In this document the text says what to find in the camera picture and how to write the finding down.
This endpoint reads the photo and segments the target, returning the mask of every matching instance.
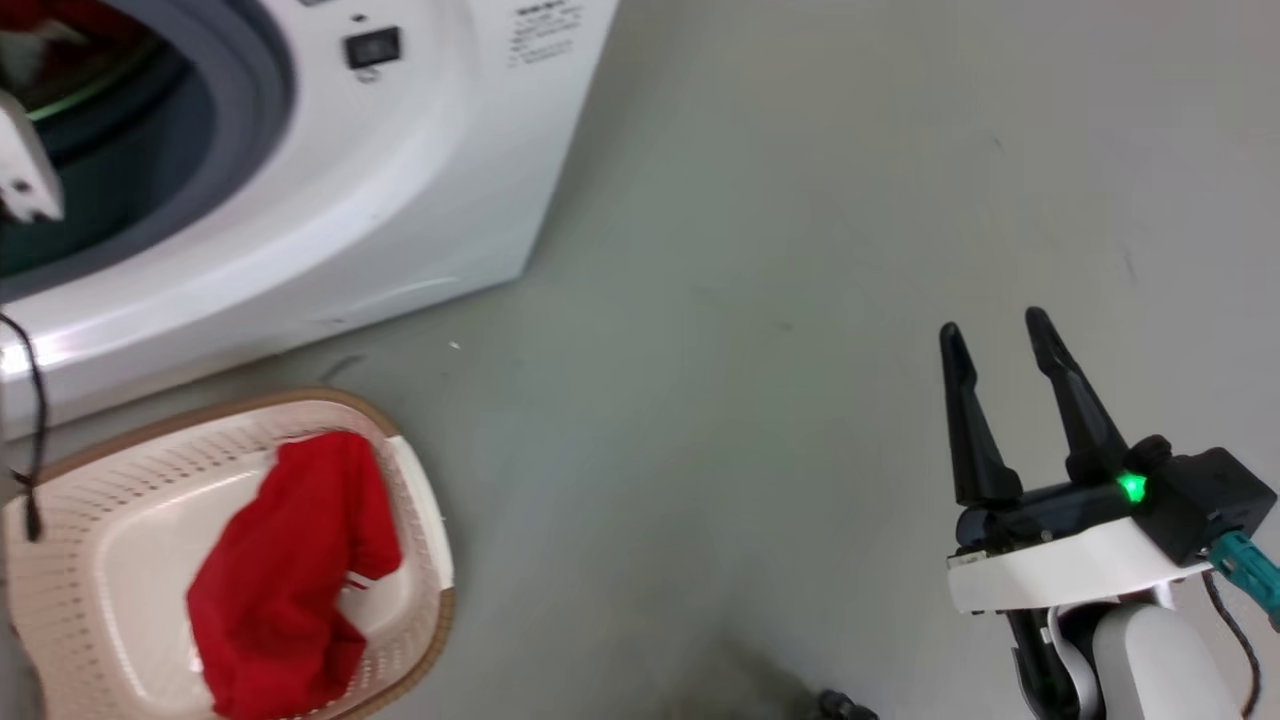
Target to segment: black button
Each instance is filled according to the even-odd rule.
[[[353,70],[401,59],[398,27],[353,35],[343,42],[347,46],[347,65]]]

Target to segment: white plastic basket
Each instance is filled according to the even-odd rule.
[[[375,448],[404,561],[369,591],[343,591],[369,647],[347,694],[308,717],[367,717],[426,675],[453,620],[453,561],[426,474],[364,401],[297,391],[159,423],[50,468],[36,491],[40,543],[26,539],[20,501],[5,507],[13,621],[49,720],[216,717],[186,592],[275,448],[333,430]]]

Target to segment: brown basket rim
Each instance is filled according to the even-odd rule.
[[[230,415],[239,415],[242,413],[271,407],[274,405],[317,400],[344,405],[362,415],[366,415],[378,425],[379,429],[383,430],[383,433],[387,434],[388,438],[401,436],[399,428],[397,428],[396,424],[387,418],[387,415],[378,410],[378,407],[362,397],[357,397],[340,389],[325,387],[300,388],[250,400],[212,405],[210,407],[183,413],[173,418],[151,423],[150,425],[145,425],[140,429],[127,432],[49,465],[49,468],[41,473],[40,484],[56,480],[59,477],[65,475],[72,470],[77,470],[136,445],[150,442],[170,433],[186,430],[214,420],[220,420]],[[426,674],[431,671],[431,667],[435,666],[440,653],[444,652],[445,644],[448,644],[449,633],[453,629],[454,603],[456,597],[452,587],[440,591],[440,607],[435,619],[435,634],[431,635],[431,644],[428,646],[426,652],[422,655],[422,659],[419,660],[417,665],[415,665],[407,675],[401,678],[392,687],[361,702],[356,707],[334,716],[334,720],[365,720],[397,700],[404,697],[411,689],[421,683]]]

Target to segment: washing machine door opening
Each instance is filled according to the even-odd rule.
[[[4,225],[0,302],[163,242],[243,187],[284,133],[293,72],[255,0],[9,1],[0,86],[35,122],[67,217]]]

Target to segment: teal cable connector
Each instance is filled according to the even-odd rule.
[[[1280,568],[1244,533],[1234,530],[1213,541],[1208,561],[1258,603],[1280,632]]]

